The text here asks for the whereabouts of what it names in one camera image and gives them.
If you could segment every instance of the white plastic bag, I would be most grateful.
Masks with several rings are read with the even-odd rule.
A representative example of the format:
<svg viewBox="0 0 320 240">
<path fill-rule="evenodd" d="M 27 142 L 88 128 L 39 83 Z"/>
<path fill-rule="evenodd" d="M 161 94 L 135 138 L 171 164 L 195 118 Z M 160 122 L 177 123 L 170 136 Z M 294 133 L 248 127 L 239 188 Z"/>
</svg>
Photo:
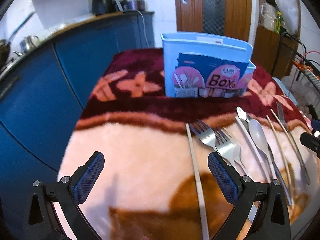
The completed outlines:
<svg viewBox="0 0 320 240">
<path fill-rule="evenodd" d="M 282 13 L 287 32 L 297 34 L 299 27 L 298 0 L 275 0 Z"/>
</svg>

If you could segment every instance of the red blanket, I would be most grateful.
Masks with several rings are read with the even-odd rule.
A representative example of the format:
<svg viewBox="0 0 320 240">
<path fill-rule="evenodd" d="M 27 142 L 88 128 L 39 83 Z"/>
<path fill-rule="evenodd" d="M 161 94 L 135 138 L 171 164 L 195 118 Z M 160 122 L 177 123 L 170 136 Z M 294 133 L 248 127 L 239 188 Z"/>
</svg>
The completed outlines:
<svg viewBox="0 0 320 240">
<path fill-rule="evenodd" d="M 235 122 L 237 106 L 268 126 L 266 115 L 276 122 L 270 109 L 277 112 L 278 101 L 283 104 L 290 130 L 298 125 L 308 129 L 294 103 L 259 65 L 243 97 L 168 98 L 164 93 L 162 49 L 130 50 L 114 57 L 94 88 L 76 129 L 119 122 L 185 132 L 184 124 L 196 119 L 223 127 Z"/>
</svg>

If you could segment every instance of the bed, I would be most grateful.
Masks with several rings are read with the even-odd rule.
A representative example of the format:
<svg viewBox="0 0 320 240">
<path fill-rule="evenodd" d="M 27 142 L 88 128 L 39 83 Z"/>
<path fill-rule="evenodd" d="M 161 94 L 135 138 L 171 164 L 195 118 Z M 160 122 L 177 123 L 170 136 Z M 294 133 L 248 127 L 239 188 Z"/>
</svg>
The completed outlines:
<svg viewBox="0 0 320 240">
<path fill-rule="evenodd" d="M 283 105 L 287 126 L 299 145 L 311 185 L 301 177 L 294 150 L 270 112 Z M 253 153 L 238 125 L 240 106 L 263 125 L 268 143 L 284 180 L 284 164 L 266 119 L 273 122 L 289 161 L 294 205 L 288 207 L 296 234 L 313 216 L 310 208 L 319 190 L 315 153 L 300 144 L 301 133 L 310 130 L 295 104 L 259 65 L 248 90 L 236 98 L 167 98 L 164 95 L 162 49 L 129 50 L 117 54 L 92 91 L 77 122 L 60 166 L 58 180 L 71 176 L 95 151 L 105 157 L 105 167 L 89 197 L 79 208 L 104 240 L 202 239 L 199 205 L 185 123 L 203 120 L 211 127 L 225 127 L 241 145 L 243 162 L 253 180 L 265 182 Z M 208 218 L 209 235 L 219 230 L 233 206 L 209 171 L 212 149 L 193 138 Z M 66 234 L 76 239 L 57 203 Z M 299 222 L 304 216 L 306 222 Z M 247 219 L 238 239 L 245 238 Z"/>
</svg>

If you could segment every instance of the flower pattern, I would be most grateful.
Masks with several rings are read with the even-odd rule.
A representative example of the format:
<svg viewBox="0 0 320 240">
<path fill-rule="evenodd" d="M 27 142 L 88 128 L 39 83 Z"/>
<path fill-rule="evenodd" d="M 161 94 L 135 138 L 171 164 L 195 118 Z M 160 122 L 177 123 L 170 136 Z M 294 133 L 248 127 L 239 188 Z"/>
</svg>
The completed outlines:
<svg viewBox="0 0 320 240">
<path fill-rule="evenodd" d="M 293 108 L 289 105 L 286 100 L 285 95 L 276 95 L 276 85 L 273 82 L 269 82 L 265 88 L 263 89 L 257 81 L 252 79 L 248 83 L 248 89 L 257 94 L 260 98 L 260 101 L 265 106 L 271 106 L 274 99 L 277 99 L 281 104 L 283 104 L 286 108 L 293 111 Z M 251 92 L 246 92 L 244 96 L 252 95 Z"/>
<path fill-rule="evenodd" d="M 128 71 L 124 69 L 100 78 L 91 93 L 90 99 L 95 96 L 101 102 L 116 100 L 116 96 L 111 91 L 109 84 L 124 77 L 127 73 Z"/>
<path fill-rule="evenodd" d="M 150 81 L 146 81 L 146 73 L 144 71 L 136 74 L 134 79 L 125 79 L 117 83 L 116 87 L 122 91 L 130 91 L 132 98 L 142 97 L 143 93 L 152 93 L 162 88 Z"/>
</svg>

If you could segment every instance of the pot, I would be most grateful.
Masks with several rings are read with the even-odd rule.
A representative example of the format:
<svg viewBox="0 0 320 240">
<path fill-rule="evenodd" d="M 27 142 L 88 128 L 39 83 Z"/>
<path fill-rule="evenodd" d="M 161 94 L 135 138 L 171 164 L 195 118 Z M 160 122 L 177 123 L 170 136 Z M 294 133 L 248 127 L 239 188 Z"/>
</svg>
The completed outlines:
<svg viewBox="0 0 320 240">
<path fill-rule="evenodd" d="M 138 10 L 138 11 L 145 11 L 146 10 L 146 3 L 144 0 L 131 0 L 124 4 L 124 10 Z"/>
<path fill-rule="evenodd" d="M 31 12 L 20 25 L 13 31 L 8 40 L 2 39 L 0 40 L 0 68 L 2 68 L 8 60 L 10 49 L 11 49 L 11 41 L 17 35 L 18 31 L 27 23 L 28 20 L 35 14 L 36 12 Z"/>
</svg>

